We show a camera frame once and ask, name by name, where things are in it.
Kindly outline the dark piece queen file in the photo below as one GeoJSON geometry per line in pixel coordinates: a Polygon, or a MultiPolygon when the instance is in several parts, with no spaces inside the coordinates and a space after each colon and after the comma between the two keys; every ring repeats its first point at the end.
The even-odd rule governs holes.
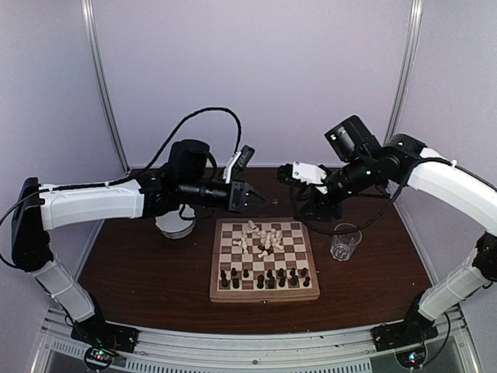
{"type": "Polygon", "coordinates": [[[265,287],[265,276],[263,274],[260,274],[257,277],[257,288],[263,289],[264,287],[265,287]]]}

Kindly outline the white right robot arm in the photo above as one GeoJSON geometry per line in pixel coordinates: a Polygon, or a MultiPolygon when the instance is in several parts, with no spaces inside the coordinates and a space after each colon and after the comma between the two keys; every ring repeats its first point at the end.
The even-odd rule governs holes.
{"type": "Polygon", "coordinates": [[[398,326],[403,342],[414,343],[447,309],[496,280],[496,188],[406,134],[381,145],[356,115],[325,134],[341,169],[290,164],[290,183],[313,187],[305,204],[309,218],[328,220],[340,203],[363,190],[392,181],[400,189],[427,193],[472,218],[484,229],[468,258],[445,280],[425,290],[398,326]]]}

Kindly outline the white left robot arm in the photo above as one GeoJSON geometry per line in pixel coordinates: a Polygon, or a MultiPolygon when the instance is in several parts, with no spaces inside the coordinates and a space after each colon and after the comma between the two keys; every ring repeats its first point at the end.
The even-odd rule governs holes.
{"type": "Polygon", "coordinates": [[[205,177],[213,156],[209,145],[197,140],[174,143],[160,169],[126,180],[55,186],[29,178],[12,209],[12,265],[35,277],[81,323],[82,333],[103,345],[111,339],[111,327],[99,315],[96,301],[52,253],[48,232],[87,221],[153,218],[166,238],[182,239],[196,224],[196,206],[241,213],[264,204],[249,183],[235,179],[254,153],[247,145],[236,151],[220,179],[205,177]]]}

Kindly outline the wooden chess board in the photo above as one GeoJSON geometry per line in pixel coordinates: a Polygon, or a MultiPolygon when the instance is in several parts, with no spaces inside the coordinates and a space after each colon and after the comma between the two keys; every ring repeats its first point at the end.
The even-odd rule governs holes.
{"type": "Polygon", "coordinates": [[[216,221],[213,257],[210,275],[210,300],[217,303],[275,303],[275,302],[304,302],[314,301],[320,296],[318,276],[311,248],[308,230],[299,221],[292,218],[223,218],[216,221]],[[248,220],[258,226],[257,232],[250,232],[248,220]],[[268,251],[268,256],[262,259],[258,255],[268,251]],[[231,268],[238,271],[240,287],[232,287],[231,268]],[[299,286],[292,288],[290,270],[295,267],[299,277],[299,286]],[[306,267],[311,283],[303,285],[305,277],[301,270],[306,267]],[[279,287],[281,277],[277,271],[283,268],[286,283],[279,287]],[[248,269],[251,280],[243,280],[242,272],[248,269]],[[268,269],[273,271],[276,285],[274,289],[267,288],[266,276],[268,269]],[[221,270],[227,274],[229,288],[221,287],[221,270]],[[257,277],[265,276],[265,287],[257,288],[257,277]]]}

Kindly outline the clear plastic cup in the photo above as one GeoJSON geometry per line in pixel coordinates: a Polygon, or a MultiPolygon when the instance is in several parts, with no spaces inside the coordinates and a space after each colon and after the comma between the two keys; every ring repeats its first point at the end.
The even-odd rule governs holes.
{"type": "Polygon", "coordinates": [[[348,230],[352,230],[352,232],[333,235],[330,253],[332,258],[335,260],[349,260],[357,246],[362,241],[362,232],[358,230],[355,225],[350,223],[341,223],[335,227],[336,232],[348,230]]]}

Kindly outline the white round bowl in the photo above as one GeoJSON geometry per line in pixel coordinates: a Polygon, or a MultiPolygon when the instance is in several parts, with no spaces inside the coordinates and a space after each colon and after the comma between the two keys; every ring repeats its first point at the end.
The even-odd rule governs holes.
{"type": "Polygon", "coordinates": [[[195,221],[182,220],[178,215],[163,215],[155,219],[155,226],[167,239],[187,237],[193,231],[195,223],[195,221]]]}

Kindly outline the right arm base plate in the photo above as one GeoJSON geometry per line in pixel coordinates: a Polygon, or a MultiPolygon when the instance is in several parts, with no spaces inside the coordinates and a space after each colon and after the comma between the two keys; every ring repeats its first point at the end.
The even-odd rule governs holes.
{"type": "Polygon", "coordinates": [[[405,320],[379,325],[371,330],[377,352],[422,343],[438,335],[439,332],[433,324],[417,325],[405,320]]]}

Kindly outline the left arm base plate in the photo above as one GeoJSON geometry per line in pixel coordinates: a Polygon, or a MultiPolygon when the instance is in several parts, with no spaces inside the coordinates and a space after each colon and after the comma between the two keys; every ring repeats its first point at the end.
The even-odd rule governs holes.
{"type": "Polygon", "coordinates": [[[71,331],[73,340],[85,342],[93,347],[126,353],[134,352],[138,336],[139,331],[133,327],[108,323],[104,326],[83,326],[77,323],[71,331]]]}

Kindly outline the aluminium frame post left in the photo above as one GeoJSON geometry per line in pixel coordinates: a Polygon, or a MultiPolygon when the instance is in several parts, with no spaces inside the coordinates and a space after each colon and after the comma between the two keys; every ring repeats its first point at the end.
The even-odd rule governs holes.
{"type": "Polygon", "coordinates": [[[111,102],[109,88],[106,81],[102,54],[99,46],[98,31],[94,12],[93,1],[81,0],[82,17],[85,24],[85,31],[89,42],[89,50],[92,56],[92,65],[96,77],[98,96],[103,109],[104,121],[109,131],[113,149],[120,163],[120,168],[124,174],[130,172],[130,166],[123,149],[123,142],[116,123],[113,105],[111,102]]]}

